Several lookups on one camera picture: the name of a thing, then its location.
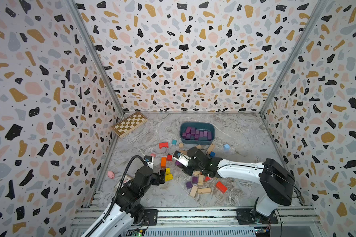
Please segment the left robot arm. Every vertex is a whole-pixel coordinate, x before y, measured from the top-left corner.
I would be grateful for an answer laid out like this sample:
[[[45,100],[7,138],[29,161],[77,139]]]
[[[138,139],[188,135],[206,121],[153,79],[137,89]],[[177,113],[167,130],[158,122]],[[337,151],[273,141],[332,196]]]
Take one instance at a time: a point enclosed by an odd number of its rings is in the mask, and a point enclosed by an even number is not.
[[[142,162],[134,179],[124,183],[127,172],[136,159]],[[135,225],[144,225],[144,206],[141,199],[151,186],[164,183],[160,173],[153,171],[153,156],[133,156],[120,179],[110,204],[102,215],[83,233],[84,237],[121,237]]]

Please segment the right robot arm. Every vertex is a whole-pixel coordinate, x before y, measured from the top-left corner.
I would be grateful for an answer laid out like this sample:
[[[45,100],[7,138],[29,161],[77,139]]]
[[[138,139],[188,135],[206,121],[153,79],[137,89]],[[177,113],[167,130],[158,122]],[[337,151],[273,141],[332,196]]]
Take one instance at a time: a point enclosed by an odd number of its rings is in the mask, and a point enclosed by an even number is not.
[[[199,171],[210,178],[234,178],[261,185],[265,191],[252,208],[236,210],[236,219],[241,224],[277,224],[276,209],[290,206],[296,189],[295,178],[273,159],[262,163],[241,163],[204,154],[193,147],[186,154],[175,151],[173,158],[182,164],[182,171],[192,175]]]

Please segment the teal plastic storage bin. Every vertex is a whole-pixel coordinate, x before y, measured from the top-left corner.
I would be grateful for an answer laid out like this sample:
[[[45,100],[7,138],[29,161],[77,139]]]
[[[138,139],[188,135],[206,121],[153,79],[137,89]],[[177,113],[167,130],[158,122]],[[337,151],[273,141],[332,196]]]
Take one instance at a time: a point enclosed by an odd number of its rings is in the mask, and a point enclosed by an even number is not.
[[[211,145],[215,139],[215,127],[205,122],[184,122],[180,127],[180,138],[185,144]]]

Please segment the yellow flat block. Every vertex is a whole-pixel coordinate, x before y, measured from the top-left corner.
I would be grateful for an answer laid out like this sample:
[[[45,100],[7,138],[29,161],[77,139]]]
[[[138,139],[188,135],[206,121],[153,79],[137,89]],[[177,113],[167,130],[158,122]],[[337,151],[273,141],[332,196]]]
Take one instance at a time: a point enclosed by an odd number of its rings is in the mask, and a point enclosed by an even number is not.
[[[170,173],[170,174],[167,174],[167,175],[165,175],[165,181],[166,182],[168,182],[168,181],[170,181],[170,180],[173,180],[173,175]]]

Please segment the natural wood long block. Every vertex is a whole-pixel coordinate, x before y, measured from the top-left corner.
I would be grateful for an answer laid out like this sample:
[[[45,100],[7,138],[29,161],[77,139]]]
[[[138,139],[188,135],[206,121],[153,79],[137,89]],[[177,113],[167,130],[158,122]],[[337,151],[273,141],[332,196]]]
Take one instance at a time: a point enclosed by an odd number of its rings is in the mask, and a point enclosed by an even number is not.
[[[210,154],[215,148],[215,145],[214,144],[211,144],[208,149],[207,149],[207,154]]]

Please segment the orange block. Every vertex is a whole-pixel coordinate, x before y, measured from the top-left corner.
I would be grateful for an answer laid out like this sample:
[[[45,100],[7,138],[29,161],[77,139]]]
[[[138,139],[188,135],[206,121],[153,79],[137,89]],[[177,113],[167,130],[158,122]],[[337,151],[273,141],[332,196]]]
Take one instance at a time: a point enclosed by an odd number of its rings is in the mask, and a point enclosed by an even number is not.
[[[162,157],[161,158],[161,168],[165,169],[166,168],[166,164],[167,164],[167,158],[166,157]]]

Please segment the playing card box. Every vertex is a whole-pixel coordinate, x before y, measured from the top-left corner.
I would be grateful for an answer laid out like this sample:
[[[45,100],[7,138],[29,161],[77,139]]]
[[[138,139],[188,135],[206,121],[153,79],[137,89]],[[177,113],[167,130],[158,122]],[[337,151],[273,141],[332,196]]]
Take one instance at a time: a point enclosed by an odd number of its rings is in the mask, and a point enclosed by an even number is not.
[[[129,176],[129,175],[126,175],[124,180],[123,180],[123,183],[122,185],[125,185],[127,182],[129,182],[130,180],[133,180],[134,178],[132,176]],[[115,186],[115,188],[117,189],[120,185],[120,182],[118,182]]]

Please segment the purple little cube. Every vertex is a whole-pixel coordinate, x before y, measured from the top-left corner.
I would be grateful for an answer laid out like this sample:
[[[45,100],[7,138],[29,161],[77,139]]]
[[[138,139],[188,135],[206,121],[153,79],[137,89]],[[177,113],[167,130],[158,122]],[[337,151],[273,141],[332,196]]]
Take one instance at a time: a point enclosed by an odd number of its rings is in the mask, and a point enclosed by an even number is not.
[[[189,182],[186,182],[186,188],[189,190],[193,187],[193,184],[189,181]]]

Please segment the natural wood upright block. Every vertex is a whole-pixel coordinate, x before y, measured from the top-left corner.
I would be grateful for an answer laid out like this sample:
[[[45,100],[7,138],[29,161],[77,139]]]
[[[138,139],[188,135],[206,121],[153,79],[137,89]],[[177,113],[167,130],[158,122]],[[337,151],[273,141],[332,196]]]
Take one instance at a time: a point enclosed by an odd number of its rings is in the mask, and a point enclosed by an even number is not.
[[[192,197],[192,198],[194,198],[195,197],[195,195],[196,195],[196,193],[197,193],[197,190],[198,190],[198,187],[196,186],[196,185],[194,185],[192,188],[191,188],[191,191],[190,191],[190,196]]]

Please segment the red rectangular block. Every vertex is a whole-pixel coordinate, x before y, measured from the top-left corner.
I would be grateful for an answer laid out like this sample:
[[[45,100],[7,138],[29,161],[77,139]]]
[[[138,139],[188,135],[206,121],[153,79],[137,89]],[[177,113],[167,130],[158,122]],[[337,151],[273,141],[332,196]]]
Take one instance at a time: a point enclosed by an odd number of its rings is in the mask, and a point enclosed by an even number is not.
[[[216,188],[223,194],[227,191],[227,187],[221,181],[216,183]]]

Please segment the red arch block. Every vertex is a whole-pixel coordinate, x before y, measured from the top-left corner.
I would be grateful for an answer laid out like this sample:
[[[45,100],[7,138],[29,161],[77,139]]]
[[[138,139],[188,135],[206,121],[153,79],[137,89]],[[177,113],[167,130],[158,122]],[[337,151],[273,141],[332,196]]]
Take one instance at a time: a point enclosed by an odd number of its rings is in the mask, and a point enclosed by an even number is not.
[[[159,149],[162,148],[169,148],[169,143],[168,142],[159,143]]]

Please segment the pink pig toy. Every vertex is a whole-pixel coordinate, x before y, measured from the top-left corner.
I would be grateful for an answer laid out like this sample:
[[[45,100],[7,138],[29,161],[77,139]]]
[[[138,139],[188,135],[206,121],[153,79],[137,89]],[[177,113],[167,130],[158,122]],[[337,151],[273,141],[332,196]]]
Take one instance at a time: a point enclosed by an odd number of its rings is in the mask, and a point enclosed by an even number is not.
[[[114,179],[114,178],[115,178],[115,173],[112,172],[112,171],[108,171],[108,172],[107,172],[107,176],[108,176],[108,178],[110,178],[110,179]]]

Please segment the wooden chessboard box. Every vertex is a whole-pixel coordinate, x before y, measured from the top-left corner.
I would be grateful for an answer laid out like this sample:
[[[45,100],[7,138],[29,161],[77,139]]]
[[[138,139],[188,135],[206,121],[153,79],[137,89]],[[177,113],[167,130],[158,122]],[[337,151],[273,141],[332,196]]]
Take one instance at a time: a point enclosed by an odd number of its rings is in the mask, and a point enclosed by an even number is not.
[[[136,112],[121,122],[113,125],[111,128],[120,138],[123,138],[135,129],[139,128],[141,125],[145,124],[147,121],[148,119],[146,116],[144,116],[141,112]]]

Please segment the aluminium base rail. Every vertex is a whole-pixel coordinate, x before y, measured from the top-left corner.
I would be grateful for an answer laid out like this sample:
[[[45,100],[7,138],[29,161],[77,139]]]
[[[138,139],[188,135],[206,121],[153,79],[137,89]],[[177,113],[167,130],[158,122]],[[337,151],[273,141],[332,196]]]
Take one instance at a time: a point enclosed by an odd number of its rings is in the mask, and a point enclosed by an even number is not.
[[[309,206],[278,207],[267,223],[247,222],[249,208],[165,207],[146,209],[138,223],[129,215],[102,220],[103,208],[78,210],[71,237],[325,237]]]

